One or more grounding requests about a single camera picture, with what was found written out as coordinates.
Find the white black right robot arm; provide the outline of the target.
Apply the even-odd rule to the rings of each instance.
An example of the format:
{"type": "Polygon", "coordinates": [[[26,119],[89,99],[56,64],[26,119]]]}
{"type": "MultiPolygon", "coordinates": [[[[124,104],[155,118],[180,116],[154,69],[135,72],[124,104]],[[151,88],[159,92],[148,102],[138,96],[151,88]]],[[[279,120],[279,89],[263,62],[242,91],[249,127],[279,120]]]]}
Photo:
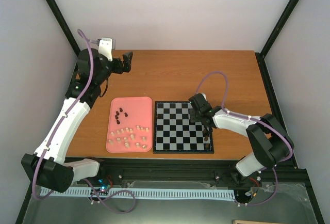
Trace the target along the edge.
{"type": "Polygon", "coordinates": [[[245,179],[253,173],[272,169],[292,157],[293,141],[274,115],[247,116],[223,106],[213,108],[201,93],[192,96],[189,103],[192,106],[189,111],[192,122],[201,122],[209,132],[223,129],[248,138],[252,153],[224,174],[235,185],[243,185],[245,179]]]}

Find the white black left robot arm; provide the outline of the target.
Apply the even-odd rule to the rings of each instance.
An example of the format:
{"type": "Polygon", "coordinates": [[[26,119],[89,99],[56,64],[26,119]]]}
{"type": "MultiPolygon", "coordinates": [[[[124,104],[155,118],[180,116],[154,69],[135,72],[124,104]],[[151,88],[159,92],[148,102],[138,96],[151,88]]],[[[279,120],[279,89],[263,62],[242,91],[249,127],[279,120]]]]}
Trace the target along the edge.
{"type": "Polygon", "coordinates": [[[101,84],[108,82],[111,74],[131,70],[132,52],[122,58],[109,60],[96,49],[82,50],[77,59],[77,70],[65,94],[61,112],[53,127],[33,154],[24,154],[21,164],[33,186],[39,185],[59,193],[65,192],[74,182],[90,178],[96,184],[106,181],[107,170],[94,158],[65,162],[69,145],[81,122],[97,98],[105,92],[101,84]]]}

